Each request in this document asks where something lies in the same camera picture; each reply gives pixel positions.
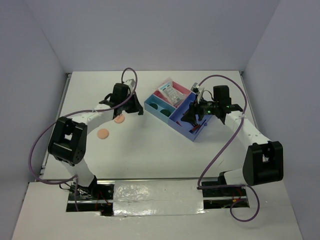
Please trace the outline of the long red lip gloss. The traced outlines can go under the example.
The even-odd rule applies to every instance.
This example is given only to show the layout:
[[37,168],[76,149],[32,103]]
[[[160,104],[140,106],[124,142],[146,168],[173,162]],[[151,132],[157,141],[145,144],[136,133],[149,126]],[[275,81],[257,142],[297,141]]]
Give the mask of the long red lip gloss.
[[201,125],[197,124],[196,126],[194,126],[191,130],[189,130],[190,133],[193,133],[195,130],[197,130],[198,128],[200,128]]

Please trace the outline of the pink puff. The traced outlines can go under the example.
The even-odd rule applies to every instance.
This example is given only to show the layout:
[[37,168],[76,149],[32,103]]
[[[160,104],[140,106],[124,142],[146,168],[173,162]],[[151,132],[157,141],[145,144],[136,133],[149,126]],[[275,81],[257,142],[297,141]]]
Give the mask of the pink puff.
[[109,136],[110,132],[106,128],[101,128],[97,131],[97,137],[101,140],[106,139]]
[[125,120],[125,116],[123,114],[117,116],[113,121],[117,124],[123,123]]

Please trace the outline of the green round puff bottom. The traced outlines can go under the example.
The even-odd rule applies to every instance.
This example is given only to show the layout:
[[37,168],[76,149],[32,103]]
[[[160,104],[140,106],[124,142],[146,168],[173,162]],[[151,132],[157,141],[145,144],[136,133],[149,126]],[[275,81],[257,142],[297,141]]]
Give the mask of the green round puff bottom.
[[162,113],[166,117],[169,117],[171,115],[171,112],[168,109],[162,109],[160,113]]

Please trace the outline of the green round puff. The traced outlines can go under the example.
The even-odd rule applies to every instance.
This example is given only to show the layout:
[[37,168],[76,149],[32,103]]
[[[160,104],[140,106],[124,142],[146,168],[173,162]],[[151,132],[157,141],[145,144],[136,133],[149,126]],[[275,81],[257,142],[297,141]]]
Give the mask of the green round puff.
[[154,103],[154,102],[150,103],[149,105],[150,105],[152,108],[154,108],[155,110],[157,110],[157,109],[159,108],[159,106],[158,106],[156,103]]
[[160,113],[162,113],[166,117],[169,117],[171,115],[171,112],[168,109],[162,109]]

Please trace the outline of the cotton pad pack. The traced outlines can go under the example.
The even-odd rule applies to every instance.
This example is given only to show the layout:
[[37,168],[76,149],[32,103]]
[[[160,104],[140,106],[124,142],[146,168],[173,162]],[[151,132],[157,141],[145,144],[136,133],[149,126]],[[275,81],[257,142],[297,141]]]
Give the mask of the cotton pad pack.
[[190,93],[188,89],[173,81],[170,77],[160,84],[157,90],[161,97],[174,107],[178,107]]

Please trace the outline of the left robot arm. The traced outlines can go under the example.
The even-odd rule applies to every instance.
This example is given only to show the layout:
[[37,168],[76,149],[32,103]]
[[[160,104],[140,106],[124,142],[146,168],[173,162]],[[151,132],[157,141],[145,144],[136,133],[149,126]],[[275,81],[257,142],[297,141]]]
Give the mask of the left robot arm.
[[100,101],[94,110],[72,118],[63,116],[56,121],[48,144],[48,153],[61,162],[71,175],[77,176],[80,193],[86,199],[95,198],[100,191],[97,177],[90,171],[84,159],[87,136],[123,112],[139,115],[144,113],[134,91],[135,86],[134,79],[116,83],[112,93]]

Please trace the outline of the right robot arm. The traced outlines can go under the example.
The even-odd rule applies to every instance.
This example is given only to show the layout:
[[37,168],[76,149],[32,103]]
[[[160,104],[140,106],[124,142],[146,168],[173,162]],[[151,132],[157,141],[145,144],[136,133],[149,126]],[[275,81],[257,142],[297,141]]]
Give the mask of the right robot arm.
[[235,187],[257,186],[279,182],[284,177],[284,152],[279,141],[271,141],[264,136],[245,116],[238,104],[233,104],[227,85],[213,87],[211,101],[203,98],[204,88],[192,86],[195,100],[189,104],[181,121],[195,123],[196,118],[216,116],[232,130],[231,140],[239,139],[246,149],[241,168],[221,172],[213,185],[221,195],[228,196]]

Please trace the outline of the three-compartment organizer box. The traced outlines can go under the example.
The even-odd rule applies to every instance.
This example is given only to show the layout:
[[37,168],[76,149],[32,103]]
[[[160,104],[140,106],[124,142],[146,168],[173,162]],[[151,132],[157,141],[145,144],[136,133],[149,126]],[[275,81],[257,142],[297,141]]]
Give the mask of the three-compartment organizer box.
[[[164,100],[159,91],[156,90],[144,101],[144,109],[193,142],[196,140],[201,131],[206,128],[211,119],[210,115],[205,116],[199,123],[200,128],[195,130],[193,133],[189,132],[189,130],[191,130],[196,125],[183,122],[181,121],[181,118],[183,117],[183,114],[189,109],[189,104],[192,103],[195,98],[196,94],[190,91],[189,95],[184,99],[184,101],[178,107],[174,107],[166,100]],[[153,107],[151,107],[150,103],[156,103],[158,105],[158,109],[154,109]],[[162,109],[169,110],[171,112],[171,115],[169,117],[163,115],[162,113],[160,113]],[[182,126],[176,124],[176,121],[179,121]]]

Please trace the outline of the silver foil tape panel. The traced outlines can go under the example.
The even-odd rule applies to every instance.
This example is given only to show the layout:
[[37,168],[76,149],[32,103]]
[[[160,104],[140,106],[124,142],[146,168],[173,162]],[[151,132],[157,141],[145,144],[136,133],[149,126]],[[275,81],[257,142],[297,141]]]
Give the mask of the silver foil tape panel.
[[186,216],[205,213],[196,180],[116,181],[113,215],[117,217]]

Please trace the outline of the metal mounting rail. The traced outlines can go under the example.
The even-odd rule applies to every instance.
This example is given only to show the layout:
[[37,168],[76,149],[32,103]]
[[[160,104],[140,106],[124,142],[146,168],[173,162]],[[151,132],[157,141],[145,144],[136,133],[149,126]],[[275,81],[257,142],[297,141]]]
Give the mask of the metal mounting rail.
[[[189,179],[161,179],[161,180],[189,180]],[[158,180],[118,180],[118,181],[158,181]],[[72,184],[69,188],[67,200],[67,212],[97,212],[102,216],[117,217],[113,212],[113,195],[115,182],[99,181],[97,186],[99,192],[96,196],[85,193],[80,188],[75,189]],[[202,182],[207,189],[202,192],[204,211],[212,209],[247,208],[249,203],[247,193],[243,187],[214,188],[216,180],[206,180]]]

